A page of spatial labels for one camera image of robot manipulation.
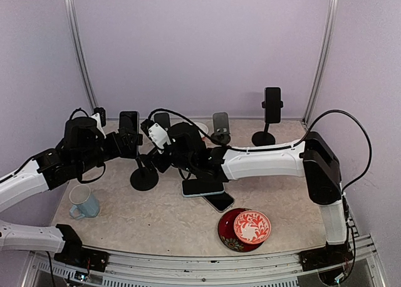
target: blue mug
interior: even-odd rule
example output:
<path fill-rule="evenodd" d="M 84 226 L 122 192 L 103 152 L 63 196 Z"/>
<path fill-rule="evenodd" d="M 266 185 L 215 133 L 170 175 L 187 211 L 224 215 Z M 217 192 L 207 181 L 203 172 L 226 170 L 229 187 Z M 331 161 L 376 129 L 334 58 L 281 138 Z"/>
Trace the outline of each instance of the blue mug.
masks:
<path fill-rule="evenodd" d="M 74 219 L 94 218 L 99 214 L 99 202 L 87 185 L 76 185 L 70 192 L 70 201 L 73 204 L 70 216 Z"/>

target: mug handle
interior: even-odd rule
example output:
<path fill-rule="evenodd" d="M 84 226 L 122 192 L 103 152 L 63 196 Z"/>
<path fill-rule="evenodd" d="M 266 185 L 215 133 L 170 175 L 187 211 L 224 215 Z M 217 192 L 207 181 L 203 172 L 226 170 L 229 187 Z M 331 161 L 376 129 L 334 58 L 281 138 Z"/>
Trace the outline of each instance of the mug handle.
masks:
<path fill-rule="evenodd" d="M 76 205 L 73 204 L 72 208 L 70 209 L 70 216 L 71 216 L 72 218 L 74 218 L 75 220 L 79 220 L 79 219 L 84 218 L 85 215 L 82 214 L 82 213 L 80 212 L 80 210 L 78 210 L 78 212 L 80 212 L 80 214 L 79 214 L 78 216 L 74 216 L 74 212 L 75 212 L 75 210 L 77 210 L 77 208 L 78 208 L 78 207 L 77 207 Z"/>

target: white wall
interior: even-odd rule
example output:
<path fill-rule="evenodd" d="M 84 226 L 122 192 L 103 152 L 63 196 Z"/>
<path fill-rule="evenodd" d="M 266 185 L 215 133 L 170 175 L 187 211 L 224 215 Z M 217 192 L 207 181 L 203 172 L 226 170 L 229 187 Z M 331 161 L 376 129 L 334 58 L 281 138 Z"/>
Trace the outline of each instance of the white wall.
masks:
<path fill-rule="evenodd" d="M 54 147 L 76 107 L 88 109 L 63 0 L 0 0 L 0 177 Z M 64 188 L 0 214 L 46 226 Z M 0 286 L 17 286 L 27 252 L 0 252 Z"/>
<path fill-rule="evenodd" d="M 109 117 L 158 107 L 263 117 L 280 86 L 302 118 L 329 0 L 75 0 L 91 82 Z"/>
<path fill-rule="evenodd" d="M 362 234 L 371 233 L 390 285 L 401 272 L 401 0 L 339 0 L 333 41 L 314 117 L 331 108 L 354 114 L 373 144 L 369 173 L 347 198 Z M 340 159 L 344 182 L 367 162 L 356 125 L 330 115 L 318 125 Z"/>

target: marble table surface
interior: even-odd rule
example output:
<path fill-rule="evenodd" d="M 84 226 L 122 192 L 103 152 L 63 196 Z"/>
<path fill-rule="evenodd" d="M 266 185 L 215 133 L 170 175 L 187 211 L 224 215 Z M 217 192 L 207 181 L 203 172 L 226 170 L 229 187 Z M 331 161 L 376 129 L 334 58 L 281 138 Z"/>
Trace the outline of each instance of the marble table surface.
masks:
<path fill-rule="evenodd" d="M 203 120 L 212 131 L 212 121 Z M 262 120 L 230 120 L 231 143 L 251 146 L 252 134 L 262 130 Z M 108 133 L 117 130 L 118 122 L 109 121 Z M 298 121 L 282 121 L 270 126 L 277 144 L 302 137 L 305 130 Z M 140 148 L 147 153 L 151 143 Z M 309 197 L 305 178 L 252 177 L 225 184 L 235 198 L 232 208 L 259 210 L 271 221 L 269 239 L 251 253 L 231 251 L 217 235 L 221 213 L 201 197 L 184 198 L 177 169 L 159 175 L 159 184 L 140 192 L 130 185 L 131 173 L 137 168 L 134 160 L 115 159 L 107 162 L 105 175 L 90 184 L 100 201 L 98 217 L 74 220 L 68 215 L 71 203 L 68 194 L 78 181 L 72 180 L 60 202 L 53 225 L 69 224 L 83 244 L 114 251 L 169 256 L 242 256 L 306 249 L 325 243 L 325 229 L 319 208 Z M 93 169 L 84 179 L 96 177 Z"/>

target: red plate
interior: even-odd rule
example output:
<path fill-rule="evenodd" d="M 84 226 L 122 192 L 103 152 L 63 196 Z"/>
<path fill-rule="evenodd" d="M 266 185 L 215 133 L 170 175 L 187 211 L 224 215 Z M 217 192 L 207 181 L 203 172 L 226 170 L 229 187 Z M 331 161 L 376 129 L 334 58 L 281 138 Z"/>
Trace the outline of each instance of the red plate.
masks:
<path fill-rule="evenodd" d="M 244 243 L 259 244 L 270 236 L 271 224 L 263 213 L 244 211 L 234 221 L 234 232 Z"/>
<path fill-rule="evenodd" d="M 246 244 L 238 239 L 234 232 L 234 221 L 240 213 L 248 211 L 249 209 L 237 208 L 226 212 L 220 219 L 219 225 L 217 226 L 217 232 L 221 242 L 229 249 L 237 251 L 239 253 L 247 253 L 260 247 L 263 243 L 259 244 Z"/>

